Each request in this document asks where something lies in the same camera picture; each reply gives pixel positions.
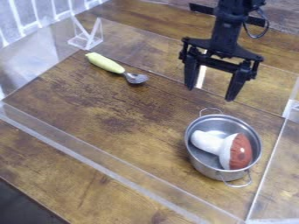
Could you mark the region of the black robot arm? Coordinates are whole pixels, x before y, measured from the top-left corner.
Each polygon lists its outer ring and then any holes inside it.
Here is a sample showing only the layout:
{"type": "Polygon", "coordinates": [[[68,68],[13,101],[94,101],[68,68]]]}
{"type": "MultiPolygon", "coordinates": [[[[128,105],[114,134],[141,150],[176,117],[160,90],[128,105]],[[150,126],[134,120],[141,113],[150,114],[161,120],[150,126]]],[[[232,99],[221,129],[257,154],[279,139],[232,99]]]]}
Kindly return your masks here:
{"type": "Polygon", "coordinates": [[[232,73],[225,101],[234,100],[245,81],[256,78],[263,57],[239,43],[240,27],[252,39],[264,36],[268,20],[260,7],[265,0],[218,0],[214,8],[190,3],[192,11],[216,17],[210,39],[182,38],[178,59],[184,64],[184,85],[193,89],[201,66],[232,73]]]}

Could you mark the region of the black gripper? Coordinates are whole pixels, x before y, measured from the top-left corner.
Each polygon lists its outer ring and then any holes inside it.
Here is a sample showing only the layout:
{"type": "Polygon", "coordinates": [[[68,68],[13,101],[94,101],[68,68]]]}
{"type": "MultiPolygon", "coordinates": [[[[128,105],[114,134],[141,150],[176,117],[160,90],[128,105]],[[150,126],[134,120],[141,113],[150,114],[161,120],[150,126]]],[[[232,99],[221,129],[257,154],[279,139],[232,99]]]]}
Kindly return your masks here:
{"type": "Polygon", "coordinates": [[[184,85],[192,90],[201,66],[212,67],[232,74],[225,101],[236,99],[247,81],[255,78],[263,57],[244,49],[239,43],[240,26],[247,14],[216,13],[209,39],[182,38],[178,59],[184,64],[184,85]]]}

